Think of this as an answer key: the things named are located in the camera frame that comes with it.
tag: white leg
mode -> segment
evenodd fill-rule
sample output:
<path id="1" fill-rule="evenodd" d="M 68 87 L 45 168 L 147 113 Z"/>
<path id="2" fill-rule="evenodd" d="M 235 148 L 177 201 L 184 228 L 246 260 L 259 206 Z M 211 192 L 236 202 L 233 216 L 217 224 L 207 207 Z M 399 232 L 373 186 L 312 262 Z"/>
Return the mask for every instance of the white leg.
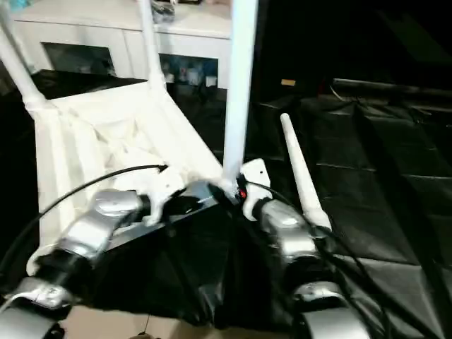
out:
<path id="1" fill-rule="evenodd" d="M 330 220 L 320 204 L 289 114 L 281 114 L 281 123 L 287 150 L 289 151 L 290 163 L 294 172 L 295 183 L 297 184 L 299 202 L 302 204 L 304 216 L 316 225 L 331 229 Z"/>
<path id="2" fill-rule="evenodd" d="M 227 92 L 223 178 L 235 182 L 243 163 L 258 0 L 232 5 L 232 54 Z"/>
<path id="3" fill-rule="evenodd" d="M 3 61 L 14 83 L 16 83 L 25 104 L 43 104 L 44 95 L 36 88 L 25 65 L 9 41 L 4 26 L 0 23 L 0 59 Z"/>
<path id="4" fill-rule="evenodd" d="M 165 76 L 160 66 L 160 58 L 155 43 L 153 13 L 150 8 L 150 0 L 138 0 L 138 3 L 140 5 L 143 38 L 148 57 L 149 83 L 151 85 L 163 85 L 165 87 Z"/>

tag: black tarp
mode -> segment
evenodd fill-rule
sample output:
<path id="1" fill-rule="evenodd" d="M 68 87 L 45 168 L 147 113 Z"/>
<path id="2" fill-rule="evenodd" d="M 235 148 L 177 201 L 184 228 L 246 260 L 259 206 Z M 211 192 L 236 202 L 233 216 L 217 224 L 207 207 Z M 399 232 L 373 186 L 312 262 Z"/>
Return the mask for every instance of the black tarp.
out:
<path id="1" fill-rule="evenodd" d="M 43 72 L 37 83 L 48 96 L 52 86 L 61 96 L 128 82 L 99 79 Z M 58 86 L 59 81 L 67 88 Z M 193 95 L 174 98 L 221 158 L 225 103 Z M 391 315 L 393 338 L 423 338 L 399 317 L 423 324 L 440 338 L 452 338 L 452 118 L 359 102 L 290 102 L 253 107 L 246 156 L 263 157 L 272 187 L 297 203 L 279 124 L 279 113 L 289 112 L 334 231 L 400 306 L 395 308 L 398 316 Z M 111 251 L 96 272 L 86 303 L 195 325 L 286 331 L 291 317 L 277 303 L 266 263 L 247 227 L 253 224 L 230 218 L 218 206 Z M 380 326 L 377 305 L 357 287 L 353 265 L 347 267 L 352 296 L 369 322 Z M 385 305 L 396 307 L 391 300 Z"/>

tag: white plastic part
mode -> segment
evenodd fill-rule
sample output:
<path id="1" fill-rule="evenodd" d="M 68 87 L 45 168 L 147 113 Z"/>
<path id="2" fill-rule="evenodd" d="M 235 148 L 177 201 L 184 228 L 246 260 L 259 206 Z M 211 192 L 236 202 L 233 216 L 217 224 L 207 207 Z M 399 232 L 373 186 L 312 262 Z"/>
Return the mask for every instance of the white plastic part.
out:
<path id="1" fill-rule="evenodd" d="M 266 164 L 262 159 L 247 162 L 242 166 L 241 173 L 249 182 L 256 182 L 257 184 L 270 187 L 270 177 L 267 173 Z M 248 196 L 242 208 L 243 215 L 250 221 L 256 221 L 256 218 L 253 217 L 254 206 L 261 199 L 271 198 L 272 194 L 270 191 L 253 184 L 247 184 L 246 190 Z"/>
<path id="2" fill-rule="evenodd" d="M 290 121 L 289 114 L 281 114 L 282 129 L 284 131 L 290 163 L 297 184 L 299 201 L 302 204 L 304 216 L 315 225 L 331 229 L 328 215 L 322 209 L 316 188 L 312 182 L 302 149 L 299 146 L 297 135 Z"/>
<path id="3" fill-rule="evenodd" d="M 227 92 L 223 178 L 235 183 L 242 167 L 248 120 L 258 0 L 234 1 L 230 88 Z"/>

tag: wire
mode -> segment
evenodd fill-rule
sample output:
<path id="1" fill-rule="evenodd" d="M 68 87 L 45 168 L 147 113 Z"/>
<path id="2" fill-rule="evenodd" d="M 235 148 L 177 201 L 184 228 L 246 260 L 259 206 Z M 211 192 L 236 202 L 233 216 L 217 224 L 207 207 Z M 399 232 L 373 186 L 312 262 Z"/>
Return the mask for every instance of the wire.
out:
<path id="1" fill-rule="evenodd" d="M 53 208 L 57 207 L 62 201 L 66 200 L 70 196 L 78 193 L 79 191 L 82 191 L 89 186 L 92 186 L 98 182 L 101 182 L 103 180 L 109 179 L 111 177 L 115 177 L 117 175 L 127 173 L 127 172 L 133 172 L 133 171 L 139 171 L 139 170 L 148 170 L 152 168 L 157 168 L 160 171 L 167 168 L 166 165 L 143 165 L 143 166 L 135 166 L 135 167 L 129 167 L 125 169 L 120 169 L 118 171 L 114 171 L 111 173 L 108 173 L 106 175 L 102 175 L 101 177 L 98 177 L 97 179 L 91 180 L 90 182 L 87 182 L 83 185 L 80 185 L 79 187 L 73 189 L 72 191 L 64 194 L 62 197 L 58 198 L 50 204 L 47 208 L 45 208 L 41 213 L 39 213 L 33 220 L 31 220 L 23 229 L 22 232 L 14 239 L 13 243 L 10 245 L 8 250 L 6 251 L 4 257 L 2 258 L 0 262 L 0 277 L 4 274 L 6 271 L 7 266 L 9 266 L 9 263 L 13 260 L 13 257 L 16 255 L 16 252 L 18 250 L 18 247 L 24 242 L 25 238 L 29 235 L 29 233 L 33 230 L 33 227 L 35 224 L 40 221 L 42 217 L 44 217 L 48 212 L 50 212 Z"/>
<path id="2" fill-rule="evenodd" d="M 288 204 L 290 207 L 294 208 L 295 210 L 299 211 L 299 208 L 296 208 L 290 201 L 289 199 L 287 199 L 284 195 L 282 195 L 281 193 L 279 193 L 278 191 L 276 191 L 275 189 L 272 189 L 266 185 L 262 185 L 259 184 L 257 182 L 249 182 L 248 180 L 246 180 L 247 184 L 251 184 L 257 187 L 261 187 L 262 189 L 266 189 L 267 191 L 271 192 L 272 194 L 274 194 L 276 197 L 278 197 L 279 199 L 281 199 L 281 201 L 285 202 L 286 204 Z M 325 248 L 323 247 L 323 244 L 321 242 L 319 242 L 319 238 L 316 236 L 318 231 L 324 232 L 325 235 L 332 237 L 335 242 L 347 253 L 347 255 L 349 257 L 352 258 L 352 260 L 355 262 L 355 264 L 358 267 L 358 270 L 360 271 L 362 278 L 364 278 L 366 280 L 366 282 L 368 284 L 371 285 L 371 287 L 376 290 L 378 293 L 372 293 L 373 295 L 375 295 L 374 301 L 378 304 L 380 310 L 381 310 L 381 315 L 383 318 L 383 331 L 384 331 L 384 335 L 386 335 L 386 337 L 388 339 L 392 338 L 392 324 L 391 321 L 389 319 L 389 315 L 387 312 L 387 308 L 382 304 L 381 300 L 379 298 L 377 298 L 376 296 L 378 294 L 383 294 L 384 292 L 378 287 L 378 285 L 374 282 L 374 280 L 370 277 L 369 273 L 367 272 L 366 268 L 364 267 L 364 265 L 361 263 L 361 261 L 359 261 L 359 259 L 357 258 L 357 256 L 355 255 L 355 253 L 351 250 L 351 248 L 335 233 L 333 233 L 331 230 L 322 227 L 322 226 L 318 226 L 313 224 L 312 222 L 310 222 L 310 220 L 306 220 L 308 226 L 311 228 L 311 233 L 313 235 L 313 239 L 314 242 L 316 243 L 317 247 L 319 248 L 319 253 L 321 255 L 321 257 L 329 262 L 332 266 L 334 266 L 335 268 L 337 268 L 338 270 L 340 270 L 343 274 L 346 274 L 345 271 L 343 270 L 343 268 L 341 268 L 337 261 L 344 263 L 344 260 L 340 260 L 339 258 L 336 258 L 332 253 L 329 253 L 325 250 Z M 413 328 L 416 328 L 416 330 L 418 330 L 422 335 L 425 335 L 426 338 L 438 338 L 437 335 L 435 335 L 433 332 L 431 332 L 428 328 L 422 326 L 422 324 L 419 323 L 410 323 L 407 322 L 409 325 L 411 325 Z"/>
<path id="3" fill-rule="evenodd" d="M 340 101 L 347 101 L 346 99 L 344 99 L 343 97 L 341 97 L 333 88 L 332 85 L 330 85 L 330 90 L 331 92 L 334 94 L 335 97 L 337 97 Z"/>

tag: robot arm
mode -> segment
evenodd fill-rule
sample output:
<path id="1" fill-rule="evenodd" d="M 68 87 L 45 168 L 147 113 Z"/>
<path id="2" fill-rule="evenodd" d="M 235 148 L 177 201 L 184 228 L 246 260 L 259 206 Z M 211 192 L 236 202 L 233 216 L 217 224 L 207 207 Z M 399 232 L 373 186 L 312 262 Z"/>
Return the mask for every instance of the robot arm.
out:
<path id="1" fill-rule="evenodd" d="M 83 286 L 114 232 L 150 215 L 150 199 L 134 191 L 100 191 L 88 211 L 68 226 L 54 250 L 40 257 L 0 308 L 0 338 L 63 338 L 57 322 L 83 296 Z"/>
<path id="2" fill-rule="evenodd" d="M 321 258 L 306 220 L 294 208 L 270 199 L 257 203 L 254 215 L 270 240 L 265 251 L 273 279 L 293 305 L 295 337 L 369 339 Z"/>
<path id="3" fill-rule="evenodd" d="M 267 179 L 263 171 L 256 173 L 265 174 L 264 181 Z M 331 269 L 321 259 L 304 218 L 295 209 L 272 200 L 268 192 L 249 189 L 245 196 L 244 215 L 261 226 L 261 239 L 268 242 L 263 255 L 268 258 L 274 281 L 295 306 L 295 330 L 302 332 L 297 337 L 369 339 Z M 134 191 L 98 192 L 88 211 L 66 229 L 54 250 L 39 257 L 36 274 L 25 278 L 0 308 L 0 338 L 63 338 L 58 321 L 83 298 L 83 286 L 103 253 L 112 248 L 115 231 L 140 222 L 151 212 L 148 196 Z M 158 228 L 148 225 L 138 236 Z"/>

